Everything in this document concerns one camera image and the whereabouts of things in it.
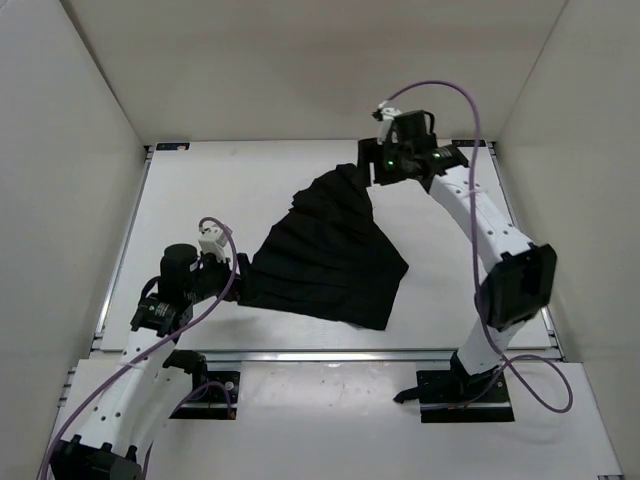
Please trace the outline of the black pleated skirt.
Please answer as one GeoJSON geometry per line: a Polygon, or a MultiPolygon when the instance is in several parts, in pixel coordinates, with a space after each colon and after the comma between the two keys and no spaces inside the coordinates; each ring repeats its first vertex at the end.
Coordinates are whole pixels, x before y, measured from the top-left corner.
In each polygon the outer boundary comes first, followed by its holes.
{"type": "Polygon", "coordinates": [[[375,223],[367,186],[340,164],[295,193],[250,260],[239,304],[385,330],[409,265],[375,223]]]}

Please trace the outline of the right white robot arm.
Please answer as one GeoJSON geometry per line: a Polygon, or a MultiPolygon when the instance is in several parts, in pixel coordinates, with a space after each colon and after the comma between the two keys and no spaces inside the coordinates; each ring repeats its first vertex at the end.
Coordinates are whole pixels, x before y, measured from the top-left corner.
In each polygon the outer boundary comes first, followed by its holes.
{"type": "Polygon", "coordinates": [[[472,244],[478,319],[450,359],[443,379],[396,395],[398,403],[443,394],[464,406],[488,392],[513,337],[550,300],[557,255],[537,245],[493,202],[475,175],[476,150],[439,145],[435,117],[381,104],[376,137],[359,141],[358,166],[368,184],[417,181],[472,244]]]}

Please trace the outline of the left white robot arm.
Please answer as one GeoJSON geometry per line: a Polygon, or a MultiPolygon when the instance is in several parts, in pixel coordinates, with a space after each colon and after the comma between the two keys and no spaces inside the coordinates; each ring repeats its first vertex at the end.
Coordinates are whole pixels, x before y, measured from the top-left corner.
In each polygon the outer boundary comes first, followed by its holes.
{"type": "Polygon", "coordinates": [[[160,273],[143,287],[116,370],[68,417],[55,435],[44,479],[143,479],[156,433],[184,404],[222,395],[225,384],[209,378],[205,357],[181,350],[182,333],[198,323],[194,307],[240,300],[244,253],[227,259],[213,247],[167,247],[160,273]]]}

